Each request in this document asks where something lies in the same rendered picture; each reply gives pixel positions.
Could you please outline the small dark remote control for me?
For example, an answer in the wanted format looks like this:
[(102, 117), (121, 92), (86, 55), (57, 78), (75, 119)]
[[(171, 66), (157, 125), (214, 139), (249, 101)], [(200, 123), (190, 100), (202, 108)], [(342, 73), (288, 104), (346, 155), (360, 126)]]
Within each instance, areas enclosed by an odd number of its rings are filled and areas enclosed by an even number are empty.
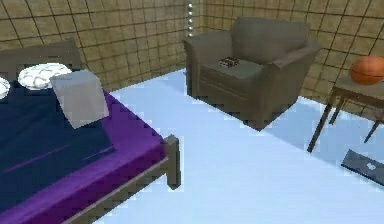
[(234, 57), (226, 57), (219, 60), (219, 65), (224, 66), (226, 68), (236, 66), (238, 63), (239, 63), (239, 60)]

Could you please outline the dark blue blanket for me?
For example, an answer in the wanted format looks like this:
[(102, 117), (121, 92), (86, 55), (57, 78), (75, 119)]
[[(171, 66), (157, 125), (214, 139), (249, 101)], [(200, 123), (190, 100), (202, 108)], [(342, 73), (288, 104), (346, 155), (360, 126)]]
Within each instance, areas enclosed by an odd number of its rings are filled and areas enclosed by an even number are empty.
[(0, 99), (0, 213), (115, 151), (102, 123), (73, 128), (51, 89)]

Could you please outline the white round pillow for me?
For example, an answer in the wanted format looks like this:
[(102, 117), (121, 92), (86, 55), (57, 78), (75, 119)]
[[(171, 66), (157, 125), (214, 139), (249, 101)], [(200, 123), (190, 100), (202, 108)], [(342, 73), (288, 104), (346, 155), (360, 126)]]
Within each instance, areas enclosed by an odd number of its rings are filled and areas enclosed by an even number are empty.
[(11, 88), (10, 82), (2, 77), (0, 77), (0, 100), (5, 98)]
[(71, 70), (64, 64), (44, 63), (21, 70), (17, 81), (29, 90), (43, 90), (52, 87), (51, 77), (68, 73), (71, 73)]

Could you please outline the brown wooden side table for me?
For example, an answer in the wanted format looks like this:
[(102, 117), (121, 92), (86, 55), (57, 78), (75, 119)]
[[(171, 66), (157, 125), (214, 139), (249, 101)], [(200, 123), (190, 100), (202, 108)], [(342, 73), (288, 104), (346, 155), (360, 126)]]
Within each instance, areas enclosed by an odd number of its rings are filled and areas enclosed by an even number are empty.
[(367, 143), (370, 137), (373, 135), (375, 130), (380, 124), (384, 124), (384, 81), (380, 81), (373, 85), (362, 85), (353, 82), (348, 77), (339, 78), (335, 85), (332, 87), (330, 96), (327, 100), (326, 107), (322, 113), (322, 116), (317, 124), (316, 130), (309, 143), (307, 151), (311, 153), (315, 147), (316, 141), (318, 140), (320, 133), (328, 119), (331, 112), (335, 99), (339, 97), (340, 101), (336, 105), (336, 110), (329, 121), (333, 124), (336, 120), (339, 111), (343, 104), (348, 100), (352, 99), (356, 102), (363, 103), (372, 106), (376, 109), (378, 114), (375, 116), (375, 122), (366, 136), (364, 142)]

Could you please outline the orange basketball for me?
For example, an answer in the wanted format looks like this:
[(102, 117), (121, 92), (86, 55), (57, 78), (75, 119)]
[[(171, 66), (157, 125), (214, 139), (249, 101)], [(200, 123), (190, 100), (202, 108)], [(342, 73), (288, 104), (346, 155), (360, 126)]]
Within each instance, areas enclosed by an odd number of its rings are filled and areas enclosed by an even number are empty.
[(384, 58), (359, 57), (349, 69), (349, 77), (358, 84), (373, 85), (384, 79)]

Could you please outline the dark grey flat laptop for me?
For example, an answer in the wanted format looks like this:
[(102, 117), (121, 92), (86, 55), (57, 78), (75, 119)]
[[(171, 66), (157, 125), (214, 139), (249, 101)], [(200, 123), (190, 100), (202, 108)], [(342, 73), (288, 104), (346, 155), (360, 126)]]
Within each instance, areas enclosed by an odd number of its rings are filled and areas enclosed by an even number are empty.
[(384, 187), (384, 164), (348, 150), (341, 166)]

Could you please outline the purple bed with wooden frame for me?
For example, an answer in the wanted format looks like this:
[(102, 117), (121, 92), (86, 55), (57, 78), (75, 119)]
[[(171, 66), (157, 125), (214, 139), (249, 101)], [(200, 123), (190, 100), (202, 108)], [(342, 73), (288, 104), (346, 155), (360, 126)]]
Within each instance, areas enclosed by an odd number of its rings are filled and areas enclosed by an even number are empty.
[[(74, 41), (0, 51), (0, 77), (17, 81), (21, 70), (61, 63), (71, 73), (85, 70)], [(166, 176), (181, 184), (179, 140), (152, 127), (103, 90), (109, 115), (98, 120), (115, 151), (0, 213), (0, 224), (92, 224), (123, 201)]]

